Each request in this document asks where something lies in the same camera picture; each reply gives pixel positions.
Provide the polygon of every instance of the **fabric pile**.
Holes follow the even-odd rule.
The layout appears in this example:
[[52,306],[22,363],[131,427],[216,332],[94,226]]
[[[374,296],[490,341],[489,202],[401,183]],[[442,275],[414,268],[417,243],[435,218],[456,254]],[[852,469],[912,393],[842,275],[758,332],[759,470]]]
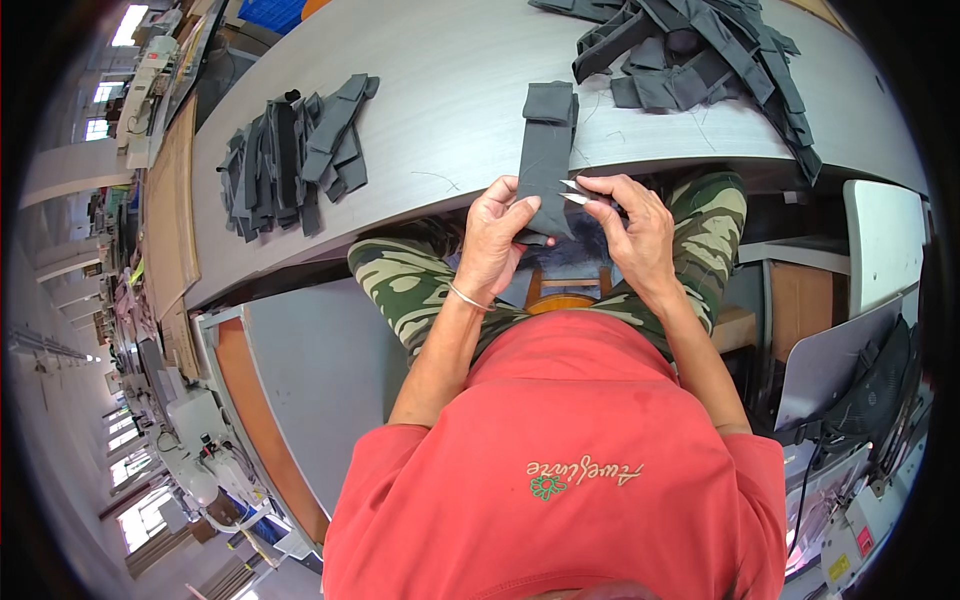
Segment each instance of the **fabric pile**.
[[320,192],[335,203],[367,183],[354,121],[379,85],[364,73],[326,98],[294,89],[237,130],[217,167],[227,229],[247,242],[274,226],[300,223],[305,237],[320,231]]
[[759,0],[529,0],[551,12],[602,23],[577,41],[577,83],[630,52],[611,79],[619,108],[689,110],[749,95],[812,186],[822,162],[790,77],[793,40],[764,25]]

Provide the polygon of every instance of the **embroidered logo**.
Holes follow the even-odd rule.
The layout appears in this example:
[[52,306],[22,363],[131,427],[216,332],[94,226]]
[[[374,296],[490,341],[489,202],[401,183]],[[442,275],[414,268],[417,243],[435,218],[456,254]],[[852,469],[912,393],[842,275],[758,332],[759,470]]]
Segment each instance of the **embroidered logo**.
[[616,479],[617,487],[623,487],[625,483],[638,477],[641,471],[643,471],[643,465],[639,465],[633,470],[631,470],[629,465],[617,465],[613,463],[600,465],[599,463],[594,463],[589,454],[584,454],[584,457],[580,459],[580,463],[556,463],[553,465],[550,463],[538,463],[536,461],[527,463],[527,474],[539,475],[530,481],[530,489],[534,491],[534,495],[539,495],[536,492],[535,485],[547,481],[552,481],[553,486],[562,486],[558,489],[551,488],[551,493],[565,490],[566,484],[560,482],[561,477],[565,477],[567,483],[575,486],[579,486],[585,477],[587,479],[593,479],[595,477]]
[[566,483],[560,481],[560,476],[556,477],[534,477],[530,480],[530,491],[534,496],[546,502],[554,493],[560,493],[566,490]]

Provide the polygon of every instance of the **curved table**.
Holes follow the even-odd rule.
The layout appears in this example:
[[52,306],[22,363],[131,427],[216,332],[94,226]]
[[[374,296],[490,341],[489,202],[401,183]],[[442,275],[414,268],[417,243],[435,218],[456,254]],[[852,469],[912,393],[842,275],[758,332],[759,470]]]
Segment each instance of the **curved table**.
[[[803,53],[790,71],[823,162],[926,194],[910,133],[863,48],[779,0],[766,0],[763,9],[764,21],[792,36]],[[315,258],[377,224],[465,204],[497,176],[515,173],[528,83],[572,81],[576,40],[591,26],[524,0],[333,0],[324,6],[251,67],[197,132],[193,220],[202,277],[186,305],[200,306],[239,281]],[[329,94],[353,73],[381,78],[358,120],[370,183],[338,204],[321,199],[324,229],[313,237],[294,228],[244,244],[226,230],[215,171],[228,139],[262,113],[268,99],[291,88]],[[646,114],[615,108],[607,79],[593,76],[576,86],[581,110],[571,170],[619,165],[630,172],[638,163],[686,158],[792,159],[748,104]]]

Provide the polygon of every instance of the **hand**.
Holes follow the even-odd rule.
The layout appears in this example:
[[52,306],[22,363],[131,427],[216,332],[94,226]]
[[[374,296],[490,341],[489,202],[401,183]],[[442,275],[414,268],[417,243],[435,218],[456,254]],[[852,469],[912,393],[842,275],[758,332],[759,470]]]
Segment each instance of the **hand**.
[[603,201],[590,201],[584,210],[607,234],[610,256],[630,287],[658,314],[683,295],[673,269],[673,215],[654,192],[626,175],[578,177],[586,189],[613,196],[630,217],[626,228],[620,215]]
[[[540,198],[516,201],[516,177],[504,175],[473,201],[467,215],[464,251],[453,285],[471,300],[487,305],[507,286],[527,247],[514,236],[540,208]],[[547,240],[547,246],[556,243]]]

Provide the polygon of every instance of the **green flower embroidery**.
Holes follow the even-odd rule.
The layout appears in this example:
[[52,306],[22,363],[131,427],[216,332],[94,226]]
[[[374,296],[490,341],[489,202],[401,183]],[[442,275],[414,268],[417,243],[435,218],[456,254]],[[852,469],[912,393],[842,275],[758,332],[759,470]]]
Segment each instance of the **green flower embroidery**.
[[540,476],[530,480],[530,491],[544,502],[550,499],[551,494],[560,493],[563,490],[566,490],[566,483],[560,481],[560,475],[556,477]]

